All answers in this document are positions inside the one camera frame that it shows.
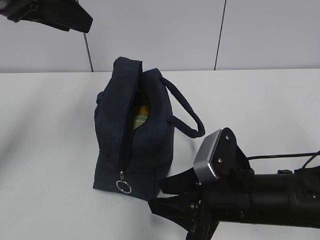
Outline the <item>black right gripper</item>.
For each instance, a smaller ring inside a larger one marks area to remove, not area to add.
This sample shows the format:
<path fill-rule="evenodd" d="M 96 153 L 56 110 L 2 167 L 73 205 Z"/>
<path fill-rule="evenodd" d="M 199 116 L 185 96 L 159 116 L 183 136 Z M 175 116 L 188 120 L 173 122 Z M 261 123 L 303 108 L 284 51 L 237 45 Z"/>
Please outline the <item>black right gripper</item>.
<path fill-rule="evenodd" d="M 199 184 L 193 168 L 159 181 L 164 194 L 148 202 L 150 211 L 186 231 L 188 240 L 210 240 L 220 222 L 253 222 L 252 175 L 231 175 Z"/>

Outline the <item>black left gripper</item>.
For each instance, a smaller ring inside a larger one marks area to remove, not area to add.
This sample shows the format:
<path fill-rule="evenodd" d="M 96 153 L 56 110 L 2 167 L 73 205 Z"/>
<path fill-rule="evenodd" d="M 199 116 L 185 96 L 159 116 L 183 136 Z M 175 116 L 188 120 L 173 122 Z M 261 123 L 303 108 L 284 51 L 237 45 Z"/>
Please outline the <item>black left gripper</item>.
<path fill-rule="evenodd" d="M 9 21 L 29 21 L 68 32 L 88 33 L 93 18 L 76 0 L 1 0 L 0 14 Z"/>

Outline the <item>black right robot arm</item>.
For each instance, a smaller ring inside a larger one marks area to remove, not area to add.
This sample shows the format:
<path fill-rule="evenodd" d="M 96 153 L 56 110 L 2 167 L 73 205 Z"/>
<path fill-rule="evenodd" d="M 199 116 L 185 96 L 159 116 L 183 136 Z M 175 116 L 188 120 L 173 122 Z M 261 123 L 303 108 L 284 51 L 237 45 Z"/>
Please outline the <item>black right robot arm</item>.
<path fill-rule="evenodd" d="M 319 228 L 320 169 L 276 174 L 231 174 L 201 183 L 193 169 L 159 183 L 166 197 L 150 200 L 151 212 L 187 231 L 188 240 L 210 240 L 219 223 Z"/>

